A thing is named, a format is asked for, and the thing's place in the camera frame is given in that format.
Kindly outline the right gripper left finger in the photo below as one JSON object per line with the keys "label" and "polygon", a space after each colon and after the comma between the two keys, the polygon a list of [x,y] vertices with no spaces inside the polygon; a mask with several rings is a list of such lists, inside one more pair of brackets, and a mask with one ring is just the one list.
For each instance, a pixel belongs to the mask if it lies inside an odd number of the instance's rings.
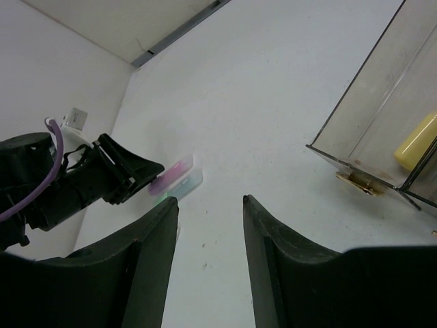
{"label": "right gripper left finger", "polygon": [[178,202],[65,258],[1,254],[2,327],[159,327],[175,252]]}

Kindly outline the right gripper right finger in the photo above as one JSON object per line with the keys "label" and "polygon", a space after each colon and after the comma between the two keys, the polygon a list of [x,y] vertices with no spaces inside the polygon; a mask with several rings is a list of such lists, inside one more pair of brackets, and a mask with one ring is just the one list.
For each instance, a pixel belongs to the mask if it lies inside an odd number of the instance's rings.
{"label": "right gripper right finger", "polygon": [[257,327],[435,327],[436,248],[321,246],[243,198]]}

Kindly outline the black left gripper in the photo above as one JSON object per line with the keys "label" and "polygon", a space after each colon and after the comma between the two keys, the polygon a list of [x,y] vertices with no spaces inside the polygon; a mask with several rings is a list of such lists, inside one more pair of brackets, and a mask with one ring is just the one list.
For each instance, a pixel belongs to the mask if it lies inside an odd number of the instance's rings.
{"label": "black left gripper", "polygon": [[63,155],[58,182],[72,187],[83,205],[99,199],[122,204],[164,170],[162,164],[128,151],[104,133],[93,146],[83,144]]}

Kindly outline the pink highlighter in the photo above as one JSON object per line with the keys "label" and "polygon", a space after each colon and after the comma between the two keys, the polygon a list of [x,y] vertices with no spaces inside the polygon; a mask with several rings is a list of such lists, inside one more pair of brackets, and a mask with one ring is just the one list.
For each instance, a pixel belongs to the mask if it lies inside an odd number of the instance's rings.
{"label": "pink highlighter", "polygon": [[187,155],[183,159],[176,162],[167,171],[153,180],[149,187],[148,193],[152,196],[156,196],[162,193],[167,187],[170,187],[176,180],[183,177],[194,164],[193,155]]}

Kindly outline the green highlighter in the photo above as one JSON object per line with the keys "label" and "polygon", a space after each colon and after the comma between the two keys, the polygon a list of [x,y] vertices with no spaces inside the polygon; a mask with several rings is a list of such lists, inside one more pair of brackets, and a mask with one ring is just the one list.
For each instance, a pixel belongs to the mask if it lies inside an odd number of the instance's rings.
{"label": "green highlighter", "polygon": [[189,193],[194,191],[203,182],[203,173],[200,169],[195,169],[189,173],[186,177],[181,179],[174,187],[164,192],[159,196],[154,205],[158,205],[168,197],[174,197],[177,201],[182,200]]}

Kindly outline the yellow highlighter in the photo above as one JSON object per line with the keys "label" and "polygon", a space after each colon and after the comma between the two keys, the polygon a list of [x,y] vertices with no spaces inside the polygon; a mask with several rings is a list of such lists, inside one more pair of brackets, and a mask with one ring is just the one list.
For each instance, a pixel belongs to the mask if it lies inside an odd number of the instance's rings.
{"label": "yellow highlighter", "polygon": [[397,163],[412,171],[436,138],[436,112],[429,114],[396,149]]}

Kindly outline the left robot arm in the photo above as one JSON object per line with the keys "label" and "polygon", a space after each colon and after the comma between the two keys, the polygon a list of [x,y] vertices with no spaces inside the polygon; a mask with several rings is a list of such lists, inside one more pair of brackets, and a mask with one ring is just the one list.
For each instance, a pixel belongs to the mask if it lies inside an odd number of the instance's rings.
{"label": "left robot arm", "polygon": [[55,145],[48,133],[29,133],[1,142],[1,212],[19,209],[1,218],[1,250],[29,244],[26,228],[49,231],[99,199],[111,205],[129,200],[163,172],[164,167],[133,154],[107,134],[70,153],[50,184],[20,203],[48,176],[55,162]]}

